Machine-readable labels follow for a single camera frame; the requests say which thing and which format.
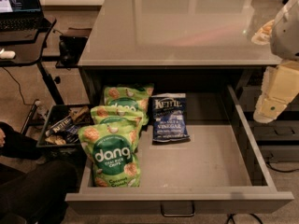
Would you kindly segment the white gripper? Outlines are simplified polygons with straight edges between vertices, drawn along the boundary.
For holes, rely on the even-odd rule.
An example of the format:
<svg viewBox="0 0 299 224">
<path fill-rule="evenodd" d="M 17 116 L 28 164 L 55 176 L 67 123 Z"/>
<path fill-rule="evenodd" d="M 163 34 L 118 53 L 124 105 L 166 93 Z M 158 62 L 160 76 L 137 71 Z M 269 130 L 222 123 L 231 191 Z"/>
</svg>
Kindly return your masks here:
<svg viewBox="0 0 299 224">
<path fill-rule="evenodd" d="M 265 23 L 251 38 L 256 45 L 270 43 L 274 21 Z M 278 118 L 299 93 L 299 62 L 287 61 L 276 67 L 267 66 L 263 73 L 262 96 L 259 97 L 253 119 L 269 123 Z"/>
</svg>

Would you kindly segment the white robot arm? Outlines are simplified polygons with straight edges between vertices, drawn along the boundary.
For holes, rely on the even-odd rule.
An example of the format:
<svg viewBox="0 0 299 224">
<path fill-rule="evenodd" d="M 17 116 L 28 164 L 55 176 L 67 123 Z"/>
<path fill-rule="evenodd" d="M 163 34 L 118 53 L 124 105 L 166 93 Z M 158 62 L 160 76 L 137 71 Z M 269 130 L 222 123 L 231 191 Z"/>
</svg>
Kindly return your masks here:
<svg viewBox="0 0 299 224">
<path fill-rule="evenodd" d="M 271 52 L 282 59 L 276 67 L 266 67 L 253 114 L 255 121 L 269 123 L 299 94 L 299 0 L 289 0 L 251 41 L 269 44 Z"/>
</svg>

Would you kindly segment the person's hand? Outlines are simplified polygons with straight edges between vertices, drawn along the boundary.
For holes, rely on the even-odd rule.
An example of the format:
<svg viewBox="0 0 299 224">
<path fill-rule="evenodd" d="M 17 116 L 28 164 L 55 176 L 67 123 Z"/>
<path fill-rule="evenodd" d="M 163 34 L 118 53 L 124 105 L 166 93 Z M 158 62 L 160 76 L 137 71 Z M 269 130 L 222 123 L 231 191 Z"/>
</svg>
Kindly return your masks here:
<svg viewBox="0 0 299 224">
<path fill-rule="evenodd" d="M 3 147 L 4 144 L 5 144 L 5 138 L 6 138 L 6 135 L 5 133 L 3 132 L 3 130 L 0 128 L 0 147 Z"/>
</svg>

